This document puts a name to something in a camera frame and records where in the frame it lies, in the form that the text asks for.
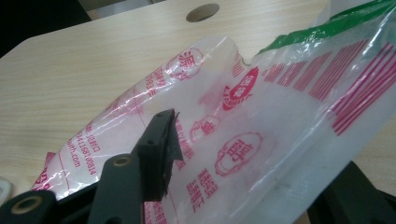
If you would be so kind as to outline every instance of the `light wood tabletop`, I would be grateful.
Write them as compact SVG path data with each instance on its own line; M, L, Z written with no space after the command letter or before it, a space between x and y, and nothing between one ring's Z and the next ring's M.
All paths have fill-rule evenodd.
M209 3L219 12L188 22ZM183 49L227 35L245 58L278 35L304 29L325 0L170 0L36 36L0 59L0 176L13 195L32 187L46 154L114 99ZM396 118L355 162L379 189L396 195ZM308 223L302 217L298 223Z

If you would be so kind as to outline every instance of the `transparent plastic bag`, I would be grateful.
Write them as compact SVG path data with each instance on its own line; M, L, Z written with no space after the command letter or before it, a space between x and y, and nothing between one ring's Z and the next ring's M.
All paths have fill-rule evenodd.
M227 37L201 40L71 138L34 189L61 199L99 180L174 108L184 161L168 196L145 203L147 223L292 222L396 109L395 8L374 1L280 36L250 64Z

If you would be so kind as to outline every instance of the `green stripe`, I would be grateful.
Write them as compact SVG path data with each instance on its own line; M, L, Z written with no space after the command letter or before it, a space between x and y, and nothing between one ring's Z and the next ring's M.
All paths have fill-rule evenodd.
M329 38L331 36L338 35L363 22L390 12L394 8L396 8L396 1L394 0L375 0L359 7L353 7L352 9L343 11L331 17L328 22L320 26L312 27L302 31L296 31L288 35L280 35L267 48L260 50L258 54L270 49L280 49L287 45L313 42L318 39Z

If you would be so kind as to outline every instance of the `wooden table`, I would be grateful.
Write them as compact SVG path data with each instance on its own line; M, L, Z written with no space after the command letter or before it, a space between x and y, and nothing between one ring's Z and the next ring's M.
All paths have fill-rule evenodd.
M205 21L187 14L208 3ZM30 38L0 60L0 176L28 190L57 151L110 102L208 35L231 37L251 58L276 36L304 29L325 0L170 0ZM396 118L355 162L396 195ZM306 217L299 223L306 223Z

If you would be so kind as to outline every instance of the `red logo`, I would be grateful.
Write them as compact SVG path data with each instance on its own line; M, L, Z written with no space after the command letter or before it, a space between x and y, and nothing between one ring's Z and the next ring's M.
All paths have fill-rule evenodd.
M230 90L230 87L226 86L224 89L224 110L230 110L236 105L244 102L249 96L250 91L256 82L257 75L259 74L259 68L254 67L251 69L242 80Z
M201 70L204 55L198 49L191 48L181 52L166 65L166 73L178 80L191 78Z
M206 116L203 119L194 122L190 130L192 142L196 142L203 135L213 133L220 124L220 119L212 116Z
M216 174L226 176L239 171L262 147L258 133L242 133L226 142L218 152Z

